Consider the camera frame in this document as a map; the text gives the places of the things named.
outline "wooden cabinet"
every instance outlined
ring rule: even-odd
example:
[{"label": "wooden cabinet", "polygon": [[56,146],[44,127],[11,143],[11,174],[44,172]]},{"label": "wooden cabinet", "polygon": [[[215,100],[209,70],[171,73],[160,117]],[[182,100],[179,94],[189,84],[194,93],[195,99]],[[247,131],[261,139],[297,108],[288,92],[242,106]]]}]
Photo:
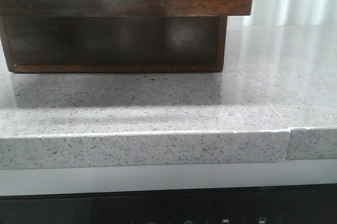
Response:
[{"label": "wooden cabinet", "polygon": [[252,0],[0,0],[8,69],[218,72],[226,21]]}]

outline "white panel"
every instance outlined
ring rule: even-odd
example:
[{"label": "white panel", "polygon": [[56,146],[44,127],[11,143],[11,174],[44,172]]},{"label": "white panel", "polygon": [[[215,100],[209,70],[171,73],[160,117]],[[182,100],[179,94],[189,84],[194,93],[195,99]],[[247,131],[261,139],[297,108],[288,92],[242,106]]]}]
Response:
[{"label": "white panel", "polygon": [[228,27],[337,24],[337,0],[253,0],[251,16],[233,16]]},{"label": "white panel", "polygon": [[272,164],[0,170],[0,196],[332,184],[337,159]]}]

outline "white curtain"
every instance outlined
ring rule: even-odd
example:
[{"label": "white curtain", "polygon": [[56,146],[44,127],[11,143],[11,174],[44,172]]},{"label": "white curtain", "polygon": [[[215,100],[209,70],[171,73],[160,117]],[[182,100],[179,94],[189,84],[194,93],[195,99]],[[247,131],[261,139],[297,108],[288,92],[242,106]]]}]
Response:
[{"label": "white curtain", "polygon": [[228,27],[336,25],[337,0],[253,0],[251,16],[233,16]]}]

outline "countertop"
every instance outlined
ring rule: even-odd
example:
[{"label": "countertop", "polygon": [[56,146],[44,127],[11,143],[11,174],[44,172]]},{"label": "countertop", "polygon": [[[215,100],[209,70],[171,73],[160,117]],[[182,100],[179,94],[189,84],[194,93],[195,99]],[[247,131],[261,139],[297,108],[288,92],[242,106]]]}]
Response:
[{"label": "countertop", "polygon": [[229,29],[222,73],[12,74],[0,169],[337,158],[337,26]]}]

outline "gray speckled countertop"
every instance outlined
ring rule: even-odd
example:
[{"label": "gray speckled countertop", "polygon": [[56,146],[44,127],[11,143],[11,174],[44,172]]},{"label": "gray speckled countertop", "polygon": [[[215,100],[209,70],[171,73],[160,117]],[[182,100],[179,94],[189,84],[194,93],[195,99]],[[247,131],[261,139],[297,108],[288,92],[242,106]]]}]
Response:
[{"label": "gray speckled countertop", "polygon": [[336,41],[228,30],[223,73],[11,74],[1,54],[0,169],[337,158]]}]

